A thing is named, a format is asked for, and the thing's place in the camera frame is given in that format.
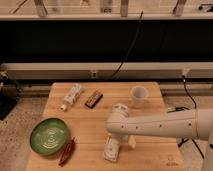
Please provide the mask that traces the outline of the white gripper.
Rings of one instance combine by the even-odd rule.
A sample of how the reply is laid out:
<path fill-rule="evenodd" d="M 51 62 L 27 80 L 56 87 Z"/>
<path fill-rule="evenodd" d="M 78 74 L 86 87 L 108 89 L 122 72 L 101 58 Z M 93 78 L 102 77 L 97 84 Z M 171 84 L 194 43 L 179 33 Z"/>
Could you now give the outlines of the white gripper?
<path fill-rule="evenodd" d="M 113 147 L 120 147 L 123 143 L 127 142 L 132 149 L 136 147 L 136 140 L 134 136 L 124 134 L 111 134 L 110 141 Z"/>

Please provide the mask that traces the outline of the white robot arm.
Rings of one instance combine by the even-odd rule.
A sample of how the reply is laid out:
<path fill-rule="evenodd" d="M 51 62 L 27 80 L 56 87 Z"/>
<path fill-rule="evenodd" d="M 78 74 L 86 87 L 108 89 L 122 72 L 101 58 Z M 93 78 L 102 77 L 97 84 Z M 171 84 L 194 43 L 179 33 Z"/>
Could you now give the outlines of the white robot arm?
<path fill-rule="evenodd" d="M 107 119 L 106 130 L 114 135 L 205 140 L 208 144 L 201 171 L 213 171 L 213 109 L 130 117 L 125 105 L 116 104 Z"/>

